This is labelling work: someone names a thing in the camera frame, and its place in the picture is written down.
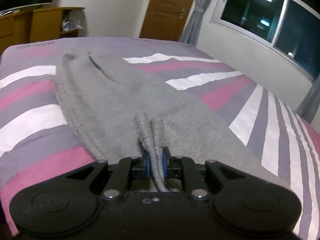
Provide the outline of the grey fleece pants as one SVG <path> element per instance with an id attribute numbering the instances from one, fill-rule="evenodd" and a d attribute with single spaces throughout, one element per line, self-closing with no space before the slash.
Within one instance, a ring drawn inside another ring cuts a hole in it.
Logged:
<path id="1" fill-rule="evenodd" d="M 97 159 L 151 155 L 151 181 L 142 190 L 177 191 L 164 178 L 161 153 L 223 164 L 285 188 L 200 99 L 109 51 L 70 48 L 57 64 L 56 97 L 72 132 Z"/>

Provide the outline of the grey right curtain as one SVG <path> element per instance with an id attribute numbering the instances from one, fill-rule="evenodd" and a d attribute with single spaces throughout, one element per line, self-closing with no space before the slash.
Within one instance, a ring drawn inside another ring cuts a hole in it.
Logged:
<path id="1" fill-rule="evenodd" d="M 320 77 L 314 81 L 303 101 L 296 109 L 296 113 L 303 118 L 307 123 L 311 124 L 319 109 L 320 101 Z"/>

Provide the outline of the brown wooden door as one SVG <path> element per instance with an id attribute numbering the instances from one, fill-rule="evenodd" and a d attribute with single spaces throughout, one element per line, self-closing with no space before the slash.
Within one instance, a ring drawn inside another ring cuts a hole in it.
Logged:
<path id="1" fill-rule="evenodd" d="M 150 0 L 140 38 L 178 41 L 193 0 Z"/>

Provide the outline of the grey left curtain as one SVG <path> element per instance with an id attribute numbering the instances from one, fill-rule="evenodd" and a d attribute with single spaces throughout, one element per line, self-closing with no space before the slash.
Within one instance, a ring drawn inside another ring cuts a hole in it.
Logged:
<path id="1" fill-rule="evenodd" d="M 182 32 L 180 42 L 196 46 L 202 20 L 210 2 L 211 0 L 195 0 L 193 12 Z"/>

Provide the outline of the aluminium frame window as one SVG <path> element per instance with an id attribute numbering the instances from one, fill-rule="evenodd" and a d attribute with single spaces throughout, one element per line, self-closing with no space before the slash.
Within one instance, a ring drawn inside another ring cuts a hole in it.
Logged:
<path id="1" fill-rule="evenodd" d="M 218 0 L 211 22 L 275 49 L 319 76 L 319 0 Z"/>

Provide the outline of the grey curtain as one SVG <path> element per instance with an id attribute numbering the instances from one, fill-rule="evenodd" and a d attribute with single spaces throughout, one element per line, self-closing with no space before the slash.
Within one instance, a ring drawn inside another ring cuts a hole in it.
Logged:
<path id="1" fill-rule="evenodd" d="M 196 46 L 202 20 L 210 2 L 211 0 L 195 0 L 193 12 L 182 32 L 180 42 Z"/>
<path id="2" fill-rule="evenodd" d="M 311 124 L 319 109 L 320 101 L 320 77 L 314 81 L 303 101 L 296 109 L 296 113 L 303 118 L 307 123 Z"/>

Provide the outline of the striped purple pink bedsheet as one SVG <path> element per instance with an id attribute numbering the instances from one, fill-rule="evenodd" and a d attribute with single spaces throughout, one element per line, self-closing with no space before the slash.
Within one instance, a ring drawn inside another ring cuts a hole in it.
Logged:
<path id="1" fill-rule="evenodd" d="M 1 211 L 11 239 L 12 197 L 25 187 L 91 163 L 54 92 L 56 65 L 69 48 L 108 50 L 201 99 L 302 202 L 295 232 L 319 239 L 319 134 L 271 92 L 197 48 L 118 37 L 62 38 L 10 46 L 1 56 Z"/>

